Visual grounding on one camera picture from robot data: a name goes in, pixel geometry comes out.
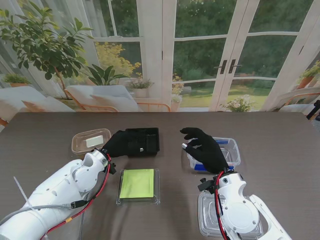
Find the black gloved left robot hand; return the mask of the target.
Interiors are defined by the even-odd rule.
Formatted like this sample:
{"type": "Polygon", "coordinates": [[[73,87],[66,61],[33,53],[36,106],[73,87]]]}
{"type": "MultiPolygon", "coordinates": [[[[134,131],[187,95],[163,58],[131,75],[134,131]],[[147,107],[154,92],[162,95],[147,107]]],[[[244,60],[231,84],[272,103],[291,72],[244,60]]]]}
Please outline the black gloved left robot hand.
{"type": "Polygon", "coordinates": [[[145,149],[145,134],[130,130],[117,131],[101,148],[111,158],[138,156],[145,149]]]}

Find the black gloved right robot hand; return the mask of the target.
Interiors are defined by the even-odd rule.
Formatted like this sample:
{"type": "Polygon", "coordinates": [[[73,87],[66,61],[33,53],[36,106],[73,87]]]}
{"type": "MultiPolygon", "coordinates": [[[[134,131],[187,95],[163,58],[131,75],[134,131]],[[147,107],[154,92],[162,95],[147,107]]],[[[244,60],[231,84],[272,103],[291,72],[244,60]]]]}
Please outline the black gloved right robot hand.
{"type": "Polygon", "coordinates": [[[208,172],[219,174],[229,168],[219,144],[212,136],[195,127],[185,127],[180,132],[185,135],[185,140],[191,140],[184,151],[202,163],[208,172]]]}

